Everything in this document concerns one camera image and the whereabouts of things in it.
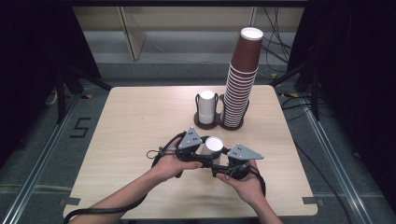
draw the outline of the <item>gray floor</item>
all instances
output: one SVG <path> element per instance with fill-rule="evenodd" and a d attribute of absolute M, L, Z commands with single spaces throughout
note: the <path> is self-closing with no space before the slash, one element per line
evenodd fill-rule
<path fill-rule="evenodd" d="M 86 36 L 90 41 L 103 80 L 114 86 L 225 84 L 237 37 L 234 33 L 149 33 L 139 60 L 132 62 L 123 33 L 92 32 L 87 33 Z M 282 36 L 284 41 L 291 46 L 293 34 Z M 270 49 L 276 53 L 282 53 L 275 45 L 271 45 Z M 255 84 L 268 84 L 273 74 L 282 76 L 284 72 L 281 71 L 285 69 L 285 63 L 263 51 L 260 74 Z M 296 79 L 297 77 L 291 78 L 276 87 L 281 104 L 289 98 L 280 94 L 295 92 L 293 84 Z M 107 91 L 83 80 L 82 83 L 84 93 L 90 95 L 91 98 L 82 98 L 76 104 L 18 223 L 62 222 L 64 210 L 62 200 L 68 197 L 73 188 L 79 167 L 108 96 Z M 325 97 L 321 97 L 320 102 L 320 124 L 344 165 L 353 186 L 362 198 L 373 223 L 396 223 L 396 216 L 364 164 L 352 156 L 354 148 L 339 126 L 337 117 L 326 105 Z M 301 103 L 301 99 L 293 99 L 285 106 Z M 312 128 L 308 113 L 306 107 L 302 106 L 284 110 L 291 135 L 312 158 L 341 197 L 352 223 L 359 223 Z M 81 134 L 81 130 L 74 129 L 80 118 L 89 118 L 81 122 L 81 125 L 88 127 L 89 130 L 83 138 L 71 138 L 71 135 Z M 26 147 L 16 149 L 0 170 L 1 218 L 5 217 L 21 186 L 34 168 L 37 158 L 55 127 L 56 119 L 57 106 L 49 105 L 24 139 Z M 309 184 L 319 202 L 319 210 L 313 217 L 282 217 L 282 220 L 285 223 L 347 223 L 347 216 L 328 184 L 305 155 L 300 153 L 300 157 Z"/>

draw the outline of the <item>wrist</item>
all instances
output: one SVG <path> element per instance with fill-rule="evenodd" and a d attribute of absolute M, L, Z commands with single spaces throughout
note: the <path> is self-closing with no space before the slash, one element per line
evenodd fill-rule
<path fill-rule="evenodd" d="M 253 209 L 256 209 L 264 204 L 267 204 L 267 200 L 264 195 L 260 195 L 258 197 L 254 197 L 252 200 L 247 202 Z"/>
<path fill-rule="evenodd" d="M 167 180 L 166 176 L 161 172 L 161 170 L 155 166 L 149 169 L 146 174 L 150 179 L 157 182 L 158 184 Z"/>

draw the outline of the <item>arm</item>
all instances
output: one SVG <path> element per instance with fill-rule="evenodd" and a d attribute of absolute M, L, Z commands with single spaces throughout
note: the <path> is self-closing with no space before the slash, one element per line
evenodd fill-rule
<path fill-rule="evenodd" d="M 257 168 L 255 161 L 250 161 L 250 165 Z M 225 174 L 217 174 L 217 178 L 236 190 L 239 197 L 254 209 L 262 224 L 282 223 L 262 194 L 262 186 L 255 175 L 248 174 L 244 179 L 236 180 Z"/>
<path fill-rule="evenodd" d="M 175 140 L 170 146 L 174 147 L 178 141 L 179 139 Z M 180 161 L 175 155 L 166 155 L 162 157 L 154 167 L 149 169 L 143 175 L 122 189 L 119 189 L 110 196 L 106 197 L 101 202 L 94 204 L 92 208 L 123 207 L 134 203 L 149 193 L 157 185 L 174 177 L 181 171 L 197 169 L 200 167 L 202 167 L 202 164 L 198 161 L 184 162 Z M 113 224 L 117 223 L 123 215 L 124 213 L 78 216 L 72 219 L 69 223 Z"/>

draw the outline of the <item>wooden table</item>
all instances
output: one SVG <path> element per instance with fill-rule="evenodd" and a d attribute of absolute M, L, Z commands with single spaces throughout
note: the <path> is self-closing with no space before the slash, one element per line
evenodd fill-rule
<path fill-rule="evenodd" d="M 303 203 L 303 197 L 313 194 L 274 89 L 253 86 L 244 125 L 237 131 L 220 126 L 206 131 L 194 125 L 195 95 L 203 90 L 223 94 L 225 86 L 114 88 L 70 195 L 80 199 L 79 205 L 67 205 L 64 215 L 97 203 L 145 173 L 152 164 L 146 157 L 149 150 L 194 126 L 200 136 L 219 137 L 225 147 L 241 143 L 264 156 L 257 164 L 266 181 L 267 200 L 279 216 L 313 216 L 318 208 Z M 231 187 L 212 177 L 209 169 L 198 169 L 162 183 L 123 218 L 255 216 Z"/>

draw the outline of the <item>gripper jaw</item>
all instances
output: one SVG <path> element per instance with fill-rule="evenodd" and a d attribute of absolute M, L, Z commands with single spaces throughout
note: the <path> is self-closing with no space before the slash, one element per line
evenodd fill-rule
<path fill-rule="evenodd" d="M 233 149 L 231 149 L 227 153 L 228 157 L 234 158 L 239 161 L 248 161 L 248 160 L 262 160 L 264 156 L 251 150 L 248 147 L 245 147 L 241 144 L 237 144 Z"/>
<path fill-rule="evenodd" d="M 199 146 L 202 144 L 202 139 L 199 134 L 195 131 L 194 127 L 190 127 L 190 129 L 186 132 L 180 144 L 178 145 L 178 149 L 183 149 L 187 147 Z"/>

